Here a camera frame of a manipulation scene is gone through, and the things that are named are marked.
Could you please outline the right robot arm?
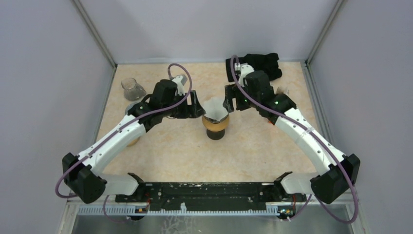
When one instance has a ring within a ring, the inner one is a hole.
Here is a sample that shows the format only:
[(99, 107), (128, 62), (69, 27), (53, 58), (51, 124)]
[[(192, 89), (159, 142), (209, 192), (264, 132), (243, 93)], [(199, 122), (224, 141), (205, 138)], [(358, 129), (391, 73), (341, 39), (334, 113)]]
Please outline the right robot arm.
[(274, 188), (275, 197), (287, 201), (293, 194), (313, 194), (331, 204), (357, 180), (360, 159), (334, 147), (302, 115), (296, 103), (285, 93), (275, 92), (266, 73), (251, 72), (239, 83), (225, 86), (223, 106), (229, 111), (254, 108), (260, 116), (294, 140), (314, 165), (315, 173), (287, 173)]

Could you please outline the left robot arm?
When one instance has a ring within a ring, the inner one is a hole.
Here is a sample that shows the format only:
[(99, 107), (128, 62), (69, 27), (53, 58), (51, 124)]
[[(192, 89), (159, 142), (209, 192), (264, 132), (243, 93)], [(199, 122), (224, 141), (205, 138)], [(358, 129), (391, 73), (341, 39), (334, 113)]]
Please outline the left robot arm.
[(179, 81), (162, 79), (153, 93), (131, 104), (122, 120), (88, 149), (62, 159), (64, 182), (85, 204), (104, 195), (127, 195), (135, 202), (145, 198), (146, 188), (131, 175), (106, 175), (106, 166), (127, 145), (160, 124), (165, 117), (198, 118), (205, 113), (194, 90), (183, 91)]

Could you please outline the clear glass carafe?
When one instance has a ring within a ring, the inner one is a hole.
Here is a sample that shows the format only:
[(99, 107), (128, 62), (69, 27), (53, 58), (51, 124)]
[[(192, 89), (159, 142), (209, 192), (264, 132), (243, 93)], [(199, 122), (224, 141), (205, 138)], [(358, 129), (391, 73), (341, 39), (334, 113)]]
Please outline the clear glass carafe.
[(126, 78), (122, 80), (121, 86), (123, 88), (125, 99), (129, 101), (139, 100), (147, 94), (146, 90), (136, 81), (135, 78)]

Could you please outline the white paper coffee filter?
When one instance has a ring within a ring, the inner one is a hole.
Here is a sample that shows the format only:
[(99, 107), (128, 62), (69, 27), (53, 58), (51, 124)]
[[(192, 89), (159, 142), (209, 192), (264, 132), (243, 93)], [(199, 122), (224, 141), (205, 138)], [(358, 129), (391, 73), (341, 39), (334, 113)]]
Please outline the white paper coffee filter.
[(205, 110), (204, 117), (213, 122), (222, 122), (228, 116), (228, 110), (224, 107), (224, 99), (212, 97), (203, 104)]

